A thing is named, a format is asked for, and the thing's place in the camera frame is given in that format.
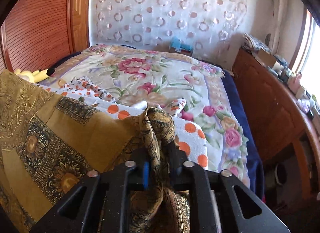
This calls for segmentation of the brown patterned garment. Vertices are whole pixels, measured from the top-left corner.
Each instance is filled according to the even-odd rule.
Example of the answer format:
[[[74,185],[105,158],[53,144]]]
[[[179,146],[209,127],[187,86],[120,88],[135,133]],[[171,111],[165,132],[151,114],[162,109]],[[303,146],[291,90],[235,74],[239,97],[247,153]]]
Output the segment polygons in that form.
[[[169,116],[148,111],[115,120],[75,99],[64,99],[1,73],[1,206],[14,229],[31,227],[90,170],[107,172],[146,148],[155,186],[131,194],[130,232],[189,232],[186,192],[169,186]]]

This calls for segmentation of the dark blue blanket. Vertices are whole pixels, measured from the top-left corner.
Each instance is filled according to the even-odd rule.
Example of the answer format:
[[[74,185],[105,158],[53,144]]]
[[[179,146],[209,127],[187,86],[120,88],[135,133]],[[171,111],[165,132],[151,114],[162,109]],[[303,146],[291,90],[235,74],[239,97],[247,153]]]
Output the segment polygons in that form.
[[[245,167],[248,172],[247,175],[250,180],[250,189],[264,202],[265,201],[265,178],[263,170],[263,162],[258,154],[255,146],[251,130],[248,124],[247,116],[245,114],[242,102],[239,97],[235,82],[232,75],[223,70],[225,76],[222,78],[223,85],[225,87],[226,94],[231,106],[231,110],[243,128],[244,136],[248,138],[246,143],[248,156]]]

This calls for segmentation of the orange dotted white sheet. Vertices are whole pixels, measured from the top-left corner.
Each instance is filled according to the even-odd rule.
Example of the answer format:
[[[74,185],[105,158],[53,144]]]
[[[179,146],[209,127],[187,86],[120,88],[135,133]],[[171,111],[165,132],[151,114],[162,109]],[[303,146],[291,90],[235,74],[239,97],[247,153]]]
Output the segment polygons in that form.
[[[130,116],[137,116],[148,111],[149,120],[157,120],[155,114],[169,116],[174,121],[174,141],[178,148],[185,152],[188,160],[197,163],[203,168],[208,166],[207,143],[204,132],[199,125],[192,121],[180,119],[170,109],[148,108],[145,101],[141,101],[132,107],[124,106],[116,102],[114,97],[104,89],[94,85],[87,77],[71,81],[60,89],[39,85],[42,89],[63,96],[64,99],[75,99],[86,106],[105,111],[115,120],[121,120]]]

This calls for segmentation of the long wooden cabinet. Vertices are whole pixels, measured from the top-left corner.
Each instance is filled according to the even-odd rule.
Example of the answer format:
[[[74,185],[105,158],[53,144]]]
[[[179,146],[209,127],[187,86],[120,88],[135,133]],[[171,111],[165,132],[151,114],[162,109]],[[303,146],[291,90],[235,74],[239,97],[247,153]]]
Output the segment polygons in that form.
[[[232,66],[234,82],[244,107],[258,153],[265,166],[292,146],[298,161],[302,197],[319,191],[319,139],[296,98],[246,50],[240,48]]]

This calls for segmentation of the floral bed blanket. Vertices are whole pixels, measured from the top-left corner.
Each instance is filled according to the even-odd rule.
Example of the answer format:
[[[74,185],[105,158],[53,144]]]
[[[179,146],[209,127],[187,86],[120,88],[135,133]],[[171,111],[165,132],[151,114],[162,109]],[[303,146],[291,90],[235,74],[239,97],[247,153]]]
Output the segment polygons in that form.
[[[248,138],[235,118],[222,82],[223,69],[185,55],[125,46],[92,46],[68,57],[42,85],[60,89],[87,77],[117,103],[170,109],[204,132],[208,166],[231,171],[246,186]]]

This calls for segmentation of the yellow plush toy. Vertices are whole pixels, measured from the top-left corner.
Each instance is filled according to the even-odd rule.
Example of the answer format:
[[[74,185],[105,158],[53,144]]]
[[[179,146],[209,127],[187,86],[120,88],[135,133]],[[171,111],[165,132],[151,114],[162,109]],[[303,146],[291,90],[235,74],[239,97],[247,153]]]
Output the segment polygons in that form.
[[[36,70],[34,72],[24,70],[21,71],[20,69],[16,69],[14,74],[19,76],[21,79],[28,81],[29,83],[39,83],[41,81],[46,80],[50,76],[52,76],[55,72],[54,68],[48,68],[45,70]]]

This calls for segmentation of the pink bottle on cabinet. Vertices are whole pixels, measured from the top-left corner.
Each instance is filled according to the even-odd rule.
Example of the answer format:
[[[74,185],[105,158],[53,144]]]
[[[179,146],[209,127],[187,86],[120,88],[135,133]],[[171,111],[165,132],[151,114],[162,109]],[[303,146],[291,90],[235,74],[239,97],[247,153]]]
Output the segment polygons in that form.
[[[292,74],[287,82],[287,86],[294,94],[297,93],[300,87],[301,77],[302,77],[302,74],[300,72],[298,72],[297,74]]]

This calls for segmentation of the cardboard box on cabinet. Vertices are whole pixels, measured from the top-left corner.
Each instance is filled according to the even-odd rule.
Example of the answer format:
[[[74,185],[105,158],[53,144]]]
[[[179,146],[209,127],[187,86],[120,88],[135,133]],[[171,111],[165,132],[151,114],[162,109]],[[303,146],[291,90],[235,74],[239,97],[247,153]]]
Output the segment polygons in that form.
[[[267,53],[265,50],[260,49],[255,56],[255,59],[263,66],[273,68],[276,63],[276,58]]]

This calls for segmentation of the blue box on headboard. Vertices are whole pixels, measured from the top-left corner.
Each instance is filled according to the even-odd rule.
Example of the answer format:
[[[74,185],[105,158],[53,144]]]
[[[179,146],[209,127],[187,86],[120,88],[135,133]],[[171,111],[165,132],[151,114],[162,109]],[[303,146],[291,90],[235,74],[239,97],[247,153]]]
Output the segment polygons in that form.
[[[171,53],[179,53],[191,57],[193,54],[193,50],[193,46],[184,44],[180,39],[176,37],[173,37],[170,41],[169,52]]]

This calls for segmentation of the stack of folded cloths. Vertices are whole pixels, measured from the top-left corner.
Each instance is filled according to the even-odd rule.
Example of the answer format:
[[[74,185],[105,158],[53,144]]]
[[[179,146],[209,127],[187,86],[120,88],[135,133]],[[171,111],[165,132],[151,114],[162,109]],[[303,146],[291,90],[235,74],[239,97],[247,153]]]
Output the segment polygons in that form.
[[[259,51],[260,49],[264,50],[267,53],[270,53],[270,48],[262,41],[253,37],[251,34],[244,33],[242,35],[244,39],[243,47],[250,51]]]

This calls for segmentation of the window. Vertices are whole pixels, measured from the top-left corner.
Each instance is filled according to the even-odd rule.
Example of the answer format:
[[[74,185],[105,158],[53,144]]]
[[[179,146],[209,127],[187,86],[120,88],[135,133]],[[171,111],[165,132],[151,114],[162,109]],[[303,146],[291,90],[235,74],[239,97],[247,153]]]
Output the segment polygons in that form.
[[[319,101],[319,25],[306,10],[302,42],[293,64],[293,72],[302,74],[301,85]]]

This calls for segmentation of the white circle pattern curtain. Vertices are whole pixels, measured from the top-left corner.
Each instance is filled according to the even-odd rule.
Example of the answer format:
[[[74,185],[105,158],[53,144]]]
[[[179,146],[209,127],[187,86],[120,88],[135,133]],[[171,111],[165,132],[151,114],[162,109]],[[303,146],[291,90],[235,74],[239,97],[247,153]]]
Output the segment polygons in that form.
[[[165,50],[178,40],[194,54],[226,50],[247,0],[89,0],[91,44]]]

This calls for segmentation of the pale side curtain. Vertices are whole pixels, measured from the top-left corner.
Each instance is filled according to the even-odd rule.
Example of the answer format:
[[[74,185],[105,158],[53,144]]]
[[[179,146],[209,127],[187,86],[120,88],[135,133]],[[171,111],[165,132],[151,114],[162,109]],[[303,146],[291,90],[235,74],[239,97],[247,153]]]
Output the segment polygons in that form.
[[[272,16],[268,26],[268,47],[272,54],[277,54],[281,31],[284,27],[284,21],[287,15],[287,7],[289,0],[271,0],[272,1]]]

